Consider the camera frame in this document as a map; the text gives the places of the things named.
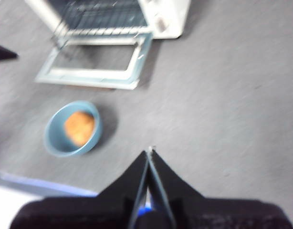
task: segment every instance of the black corner object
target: black corner object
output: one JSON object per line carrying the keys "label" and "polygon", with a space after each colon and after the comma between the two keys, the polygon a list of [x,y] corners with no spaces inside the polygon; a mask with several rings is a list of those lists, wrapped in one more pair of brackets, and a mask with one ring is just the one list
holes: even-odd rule
{"label": "black corner object", "polygon": [[[141,216],[149,187],[152,210]],[[205,198],[155,152],[142,152],[97,197],[45,198],[21,208],[11,229],[292,229],[276,205]]]}
{"label": "black corner object", "polygon": [[17,58],[17,54],[0,46],[0,60]]}

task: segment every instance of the orange food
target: orange food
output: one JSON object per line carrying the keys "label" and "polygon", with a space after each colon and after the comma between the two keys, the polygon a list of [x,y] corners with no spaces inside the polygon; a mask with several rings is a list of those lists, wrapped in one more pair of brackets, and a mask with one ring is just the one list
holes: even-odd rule
{"label": "orange food", "polygon": [[94,130],[94,118],[84,112],[74,112],[64,123],[66,136],[76,146],[83,146],[90,139]]}

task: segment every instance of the gray carpet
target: gray carpet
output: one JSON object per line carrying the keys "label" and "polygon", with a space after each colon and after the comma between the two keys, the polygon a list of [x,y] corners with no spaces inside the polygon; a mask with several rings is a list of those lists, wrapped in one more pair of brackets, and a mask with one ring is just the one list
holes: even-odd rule
{"label": "gray carpet", "polygon": [[[52,33],[24,1],[0,2],[0,171],[94,191],[149,145],[208,197],[257,198],[293,221],[293,0],[194,0],[185,33],[154,41],[133,91],[35,83]],[[55,158],[49,118],[74,100],[98,106],[90,153]]]}

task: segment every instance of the bowl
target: bowl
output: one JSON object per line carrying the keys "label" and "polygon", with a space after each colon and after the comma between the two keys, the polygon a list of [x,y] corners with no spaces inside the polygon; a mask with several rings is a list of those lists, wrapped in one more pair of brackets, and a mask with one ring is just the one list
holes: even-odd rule
{"label": "bowl", "polygon": [[[81,111],[90,114],[95,119],[93,133],[88,142],[83,146],[76,146],[66,136],[64,123],[74,112]],[[63,157],[82,155],[91,150],[99,141],[103,124],[97,108],[87,101],[75,101],[67,104],[53,115],[47,124],[44,144],[49,153]]]}

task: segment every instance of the white toaster oven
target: white toaster oven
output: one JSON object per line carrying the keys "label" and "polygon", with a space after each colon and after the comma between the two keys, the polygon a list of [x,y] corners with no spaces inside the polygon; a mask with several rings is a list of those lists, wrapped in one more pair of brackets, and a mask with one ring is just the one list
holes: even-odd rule
{"label": "white toaster oven", "polygon": [[[52,30],[56,44],[37,82],[121,89],[137,86],[152,39],[183,33],[190,5],[190,0],[26,2]],[[118,51],[125,46],[129,52]],[[103,48],[120,62],[128,56],[126,66],[99,64]]]}

